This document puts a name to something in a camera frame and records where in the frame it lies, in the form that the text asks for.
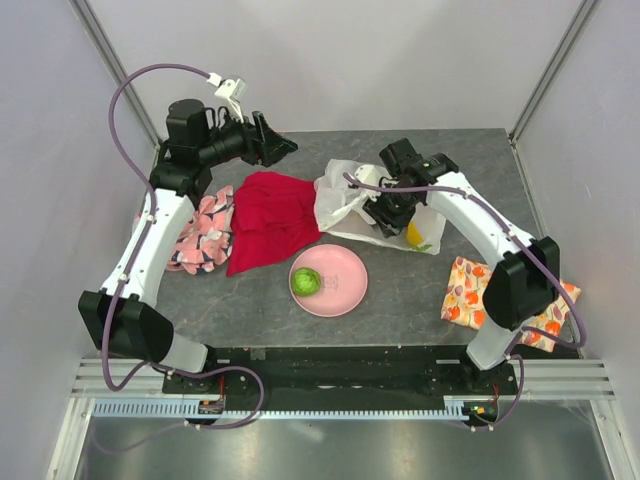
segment white backdrop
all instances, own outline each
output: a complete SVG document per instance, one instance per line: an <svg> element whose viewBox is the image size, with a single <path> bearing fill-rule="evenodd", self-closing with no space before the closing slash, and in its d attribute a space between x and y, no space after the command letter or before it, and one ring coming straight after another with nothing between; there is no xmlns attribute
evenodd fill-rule
<svg viewBox="0 0 640 480"><path fill-rule="evenodd" d="M579 3L91 0L129 73L240 75L246 111L284 131L510 128ZM172 101L212 98L189 73L147 77L138 91L163 134Z"/></svg>
<svg viewBox="0 0 640 480"><path fill-rule="evenodd" d="M640 454L640 5L600 2L519 150Z"/></svg>
<svg viewBox="0 0 640 480"><path fill-rule="evenodd" d="M116 265L144 188L113 146L115 84L71 6L3 7L0 478L41 479L80 358L95 352L78 299ZM122 103L122 141L148 170L153 147Z"/></svg>

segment white plastic bag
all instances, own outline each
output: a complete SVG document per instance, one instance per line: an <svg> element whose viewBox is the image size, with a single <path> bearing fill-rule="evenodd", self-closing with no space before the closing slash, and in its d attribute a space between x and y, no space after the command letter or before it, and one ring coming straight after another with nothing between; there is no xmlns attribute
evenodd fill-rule
<svg viewBox="0 0 640 480"><path fill-rule="evenodd" d="M352 160L331 159L327 164L324 176L315 181L316 202L314 214L318 229L338 237L361 240L363 242L391 247L399 250L417 251L436 255L440 252L440 239L446 219L435 210L419 204L414 218L419 222L420 235L426 244L422 248L412 247L407 241L405 232L395 237L385 238L375 221L362 211L362 206L369 198L363 189L349 188L344 173L355 175L363 163ZM384 167L374 166L381 176L388 177Z"/></svg>

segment red cloth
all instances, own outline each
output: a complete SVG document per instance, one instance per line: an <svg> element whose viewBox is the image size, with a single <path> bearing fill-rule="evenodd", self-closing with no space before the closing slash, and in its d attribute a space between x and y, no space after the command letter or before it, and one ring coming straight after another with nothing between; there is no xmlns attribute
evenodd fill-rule
<svg viewBox="0 0 640 480"><path fill-rule="evenodd" d="M313 182L275 172L247 177L234 196L233 249L227 276L286 260L317 241Z"/></svg>

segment pink plate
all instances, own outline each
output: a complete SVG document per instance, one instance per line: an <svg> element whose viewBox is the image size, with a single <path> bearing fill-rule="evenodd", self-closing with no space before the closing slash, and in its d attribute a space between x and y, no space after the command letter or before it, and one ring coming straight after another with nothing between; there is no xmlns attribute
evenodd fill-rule
<svg viewBox="0 0 640 480"><path fill-rule="evenodd" d="M312 268L322 276L322 289L315 295L294 300L307 312L319 317L337 317L350 312L367 291L367 269L351 250L339 245L317 245L303 252L291 266L291 276L298 268Z"/></svg>

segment pink floral cloth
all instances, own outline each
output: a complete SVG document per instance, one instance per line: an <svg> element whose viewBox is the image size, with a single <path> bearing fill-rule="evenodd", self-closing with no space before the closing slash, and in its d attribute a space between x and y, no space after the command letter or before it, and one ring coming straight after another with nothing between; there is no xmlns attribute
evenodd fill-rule
<svg viewBox="0 0 640 480"><path fill-rule="evenodd" d="M191 275L213 271L231 255L233 187L228 185L215 197L206 196L200 208L178 237L167 270L186 270Z"/></svg>

